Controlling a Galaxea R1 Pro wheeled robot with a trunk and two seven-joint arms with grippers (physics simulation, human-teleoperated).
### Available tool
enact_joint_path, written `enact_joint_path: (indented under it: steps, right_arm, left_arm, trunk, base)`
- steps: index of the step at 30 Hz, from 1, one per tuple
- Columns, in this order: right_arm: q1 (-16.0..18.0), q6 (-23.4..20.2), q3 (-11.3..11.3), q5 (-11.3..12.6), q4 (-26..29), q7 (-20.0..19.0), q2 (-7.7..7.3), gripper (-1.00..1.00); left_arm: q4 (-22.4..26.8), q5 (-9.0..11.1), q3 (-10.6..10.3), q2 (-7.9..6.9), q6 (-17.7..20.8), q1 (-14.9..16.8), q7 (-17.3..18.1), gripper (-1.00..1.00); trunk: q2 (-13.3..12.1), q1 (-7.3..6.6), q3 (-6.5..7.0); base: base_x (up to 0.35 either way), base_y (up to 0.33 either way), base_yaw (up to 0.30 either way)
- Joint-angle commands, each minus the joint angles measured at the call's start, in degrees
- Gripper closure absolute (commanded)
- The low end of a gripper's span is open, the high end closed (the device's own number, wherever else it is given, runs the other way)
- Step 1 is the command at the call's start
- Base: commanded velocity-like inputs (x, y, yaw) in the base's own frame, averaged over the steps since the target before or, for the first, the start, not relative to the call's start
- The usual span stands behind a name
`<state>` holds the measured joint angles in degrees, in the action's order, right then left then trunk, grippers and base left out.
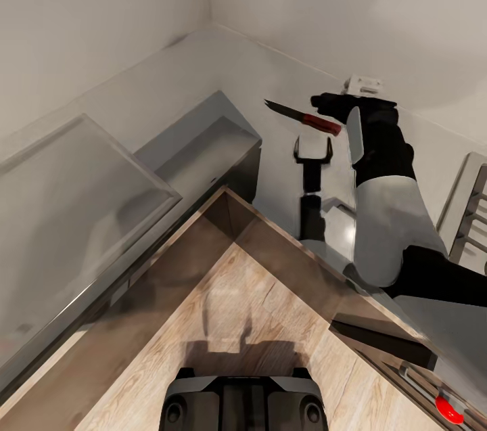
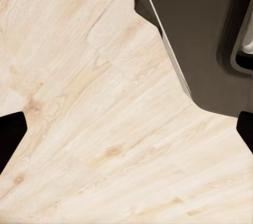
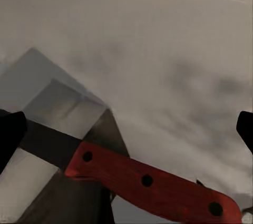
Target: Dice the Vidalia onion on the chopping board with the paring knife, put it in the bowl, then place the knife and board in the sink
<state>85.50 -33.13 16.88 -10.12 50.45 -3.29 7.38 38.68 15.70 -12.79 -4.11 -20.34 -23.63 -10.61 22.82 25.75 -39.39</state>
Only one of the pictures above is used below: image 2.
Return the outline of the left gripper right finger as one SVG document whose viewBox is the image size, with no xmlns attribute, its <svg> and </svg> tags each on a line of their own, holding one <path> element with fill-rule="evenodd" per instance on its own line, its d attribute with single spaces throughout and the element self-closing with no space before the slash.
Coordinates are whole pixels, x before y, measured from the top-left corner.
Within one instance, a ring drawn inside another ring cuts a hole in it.
<svg viewBox="0 0 253 224">
<path fill-rule="evenodd" d="M 253 153 L 253 113 L 240 111 L 236 130 Z"/>
</svg>

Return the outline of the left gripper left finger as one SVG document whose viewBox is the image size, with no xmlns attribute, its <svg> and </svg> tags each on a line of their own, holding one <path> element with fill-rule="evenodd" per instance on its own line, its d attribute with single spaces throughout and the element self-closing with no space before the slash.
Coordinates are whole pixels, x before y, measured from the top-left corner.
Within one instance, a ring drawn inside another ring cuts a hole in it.
<svg viewBox="0 0 253 224">
<path fill-rule="evenodd" d="M 0 175 L 27 132 L 23 111 L 0 117 Z"/>
</svg>

